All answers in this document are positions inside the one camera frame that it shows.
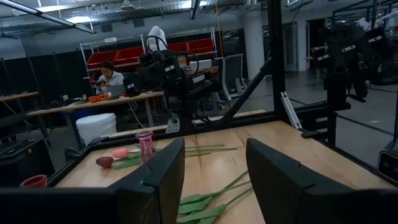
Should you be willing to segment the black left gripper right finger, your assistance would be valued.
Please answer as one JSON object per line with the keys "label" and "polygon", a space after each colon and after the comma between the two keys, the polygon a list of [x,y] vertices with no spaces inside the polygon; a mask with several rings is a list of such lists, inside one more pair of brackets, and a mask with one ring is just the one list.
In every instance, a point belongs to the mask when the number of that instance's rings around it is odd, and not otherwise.
{"label": "black left gripper right finger", "polygon": [[249,138],[248,174],[266,224],[398,224],[398,190],[355,190]]}

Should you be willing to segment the pink artificial tulip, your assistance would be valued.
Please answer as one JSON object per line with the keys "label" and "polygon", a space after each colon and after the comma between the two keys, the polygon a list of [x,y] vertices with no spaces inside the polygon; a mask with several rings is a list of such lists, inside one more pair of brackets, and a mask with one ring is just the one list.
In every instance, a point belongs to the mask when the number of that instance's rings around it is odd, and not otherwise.
{"label": "pink artificial tulip", "polygon": [[127,157],[127,153],[130,150],[132,150],[132,149],[128,149],[126,147],[122,147],[122,148],[114,150],[112,152],[112,156],[115,157],[115,158],[118,158],[118,159],[123,159],[123,158]]}
{"label": "pink artificial tulip", "polygon": [[190,203],[200,202],[200,201],[208,199],[210,197],[218,196],[219,194],[222,194],[222,193],[226,192],[227,190],[231,190],[234,188],[234,184],[237,183],[239,180],[241,180],[246,174],[248,174],[247,170],[219,191],[208,193],[208,194],[195,194],[195,195],[190,195],[188,197],[185,197],[180,200],[180,205],[186,205],[186,204],[190,204]]}

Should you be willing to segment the dark red artificial tulip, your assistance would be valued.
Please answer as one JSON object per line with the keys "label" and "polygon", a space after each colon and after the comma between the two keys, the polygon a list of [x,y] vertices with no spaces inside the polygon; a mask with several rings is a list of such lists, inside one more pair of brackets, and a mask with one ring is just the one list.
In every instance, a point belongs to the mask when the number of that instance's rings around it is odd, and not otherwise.
{"label": "dark red artificial tulip", "polygon": [[176,224],[193,224],[193,221],[198,221],[197,224],[213,224],[215,220],[227,209],[229,205],[241,198],[243,195],[252,191],[252,187],[241,192],[239,195],[235,196],[229,202],[221,204],[217,207],[203,210],[201,212],[195,213],[193,215],[187,215],[182,218],[178,218]]}
{"label": "dark red artificial tulip", "polygon": [[[203,147],[189,147],[186,152],[199,151],[199,152],[225,152],[237,150],[236,147],[233,148],[217,148],[217,145],[203,146]],[[118,159],[111,156],[103,156],[96,160],[96,164],[103,169],[123,169],[131,166],[138,166],[141,164],[141,157],[126,157],[123,159]]]}

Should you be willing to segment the pink glass vase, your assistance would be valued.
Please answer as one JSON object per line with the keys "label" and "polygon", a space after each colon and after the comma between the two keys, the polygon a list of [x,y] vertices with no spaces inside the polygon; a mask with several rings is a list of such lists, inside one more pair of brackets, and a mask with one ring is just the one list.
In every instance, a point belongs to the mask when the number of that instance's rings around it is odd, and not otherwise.
{"label": "pink glass vase", "polygon": [[153,135],[153,131],[143,131],[136,134],[136,138],[139,140],[141,147],[141,165],[145,164],[156,155]]}

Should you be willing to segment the red glass vase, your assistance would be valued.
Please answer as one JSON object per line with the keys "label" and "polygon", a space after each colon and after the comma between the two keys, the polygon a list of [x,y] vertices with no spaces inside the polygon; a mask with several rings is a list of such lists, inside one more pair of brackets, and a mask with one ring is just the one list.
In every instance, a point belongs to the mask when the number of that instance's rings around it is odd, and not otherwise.
{"label": "red glass vase", "polygon": [[28,188],[46,188],[47,187],[47,175],[41,174],[30,177],[20,183],[19,187]]}

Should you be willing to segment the black flat clamp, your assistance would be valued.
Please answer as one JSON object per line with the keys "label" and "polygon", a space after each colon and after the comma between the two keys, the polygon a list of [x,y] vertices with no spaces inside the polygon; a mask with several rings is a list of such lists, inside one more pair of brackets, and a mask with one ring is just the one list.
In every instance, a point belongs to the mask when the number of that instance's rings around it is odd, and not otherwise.
{"label": "black flat clamp", "polygon": [[319,132],[319,131],[304,131],[301,134],[301,137],[304,139],[325,139],[328,136],[328,132],[324,131],[324,132]]}

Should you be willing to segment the white plastic bucket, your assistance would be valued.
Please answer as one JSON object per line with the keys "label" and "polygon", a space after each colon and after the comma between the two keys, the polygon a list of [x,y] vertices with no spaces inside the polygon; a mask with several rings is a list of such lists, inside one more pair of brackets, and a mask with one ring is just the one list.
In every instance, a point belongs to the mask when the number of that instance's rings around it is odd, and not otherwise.
{"label": "white plastic bucket", "polygon": [[102,135],[117,133],[116,115],[114,113],[103,113],[86,116],[76,120],[78,133],[84,143],[88,145],[92,140]]}

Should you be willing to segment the long wooden workbench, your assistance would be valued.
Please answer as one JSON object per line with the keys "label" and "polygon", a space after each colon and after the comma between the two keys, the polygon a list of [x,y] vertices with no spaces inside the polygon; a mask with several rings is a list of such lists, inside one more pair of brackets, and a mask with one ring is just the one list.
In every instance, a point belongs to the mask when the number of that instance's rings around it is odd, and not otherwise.
{"label": "long wooden workbench", "polygon": [[69,113],[69,112],[72,112],[75,110],[81,110],[81,109],[86,109],[86,108],[94,108],[94,107],[100,107],[100,106],[111,106],[111,105],[117,105],[117,104],[122,104],[122,103],[129,103],[131,101],[144,100],[149,126],[153,127],[154,122],[153,122],[153,117],[152,117],[152,111],[151,111],[150,104],[149,104],[149,99],[154,98],[156,96],[163,96],[163,95],[164,95],[164,92],[162,92],[162,91],[157,91],[157,92],[148,91],[148,92],[141,93],[140,95],[134,96],[134,97],[120,96],[119,98],[114,99],[114,100],[105,100],[105,101],[100,101],[100,102],[96,102],[96,103],[83,103],[83,104],[72,103],[68,106],[63,106],[63,107],[59,107],[59,108],[52,108],[52,109],[48,109],[48,110],[37,110],[37,111],[27,113],[27,116],[38,116],[38,115],[44,115],[44,114],[56,113],[56,112],[68,112]]}

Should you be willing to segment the orange tool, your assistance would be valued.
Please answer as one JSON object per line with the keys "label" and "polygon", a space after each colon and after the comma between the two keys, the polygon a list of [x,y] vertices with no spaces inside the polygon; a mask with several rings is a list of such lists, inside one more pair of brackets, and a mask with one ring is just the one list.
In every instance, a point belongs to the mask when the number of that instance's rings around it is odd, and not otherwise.
{"label": "orange tool", "polygon": [[106,101],[106,100],[109,100],[109,95],[108,94],[102,94],[102,95],[96,95],[96,96],[88,97],[88,102],[89,103],[97,103],[97,102]]}

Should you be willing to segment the grey laptop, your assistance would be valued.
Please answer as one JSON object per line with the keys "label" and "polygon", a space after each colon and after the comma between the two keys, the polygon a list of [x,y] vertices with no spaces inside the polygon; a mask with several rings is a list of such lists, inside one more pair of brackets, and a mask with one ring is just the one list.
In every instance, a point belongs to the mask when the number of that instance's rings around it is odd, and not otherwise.
{"label": "grey laptop", "polygon": [[122,96],[125,92],[124,85],[111,85],[106,87],[105,93],[109,95],[109,97],[114,96]]}

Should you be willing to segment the black equipment case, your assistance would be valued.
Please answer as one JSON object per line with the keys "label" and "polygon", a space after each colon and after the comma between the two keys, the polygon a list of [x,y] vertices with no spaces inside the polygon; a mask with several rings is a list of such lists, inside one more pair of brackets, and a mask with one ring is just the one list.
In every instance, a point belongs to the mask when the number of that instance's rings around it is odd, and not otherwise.
{"label": "black equipment case", "polygon": [[0,144],[0,187],[18,187],[28,178],[54,172],[43,139]]}

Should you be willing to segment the person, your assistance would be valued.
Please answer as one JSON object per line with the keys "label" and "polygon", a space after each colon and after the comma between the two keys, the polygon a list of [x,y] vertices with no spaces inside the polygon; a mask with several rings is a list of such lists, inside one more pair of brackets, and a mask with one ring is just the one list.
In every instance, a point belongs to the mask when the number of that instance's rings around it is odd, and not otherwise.
{"label": "person", "polygon": [[101,76],[96,82],[96,95],[105,94],[107,87],[122,85],[124,75],[114,70],[114,65],[110,61],[105,61],[101,67]]}

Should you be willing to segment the grey office chair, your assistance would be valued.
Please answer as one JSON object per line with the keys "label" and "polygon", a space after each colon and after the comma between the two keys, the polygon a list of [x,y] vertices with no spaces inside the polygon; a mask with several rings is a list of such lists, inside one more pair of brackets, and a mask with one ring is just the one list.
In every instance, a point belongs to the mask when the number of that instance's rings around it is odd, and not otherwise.
{"label": "grey office chair", "polygon": [[243,54],[234,54],[222,59],[219,67],[221,90],[215,93],[218,109],[225,104],[229,106],[238,99],[247,89],[243,79]]}

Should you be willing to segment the wooden side bench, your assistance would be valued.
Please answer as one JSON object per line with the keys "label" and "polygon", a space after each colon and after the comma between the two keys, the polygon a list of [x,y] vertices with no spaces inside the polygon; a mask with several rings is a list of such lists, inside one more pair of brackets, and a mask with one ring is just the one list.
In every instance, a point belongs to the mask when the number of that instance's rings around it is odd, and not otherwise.
{"label": "wooden side bench", "polygon": [[9,96],[2,96],[0,97],[0,103],[5,102],[5,101],[11,101],[11,100],[19,100],[21,98],[28,98],[31,96],[37,96],[39,95],[39,92],[26,92],[26,93],[20,93],[20,94],[14,94],[14,95],[9,95]]}

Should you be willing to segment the white round column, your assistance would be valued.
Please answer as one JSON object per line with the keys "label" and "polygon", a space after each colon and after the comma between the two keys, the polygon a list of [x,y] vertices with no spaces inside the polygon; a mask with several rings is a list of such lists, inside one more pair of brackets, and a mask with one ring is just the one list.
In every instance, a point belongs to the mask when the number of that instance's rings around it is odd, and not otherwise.
{"label": "white round column", "polygon": [[261,9],[256,8],[243,15],[248,79],[255,78],[264,63],[264,36]]}

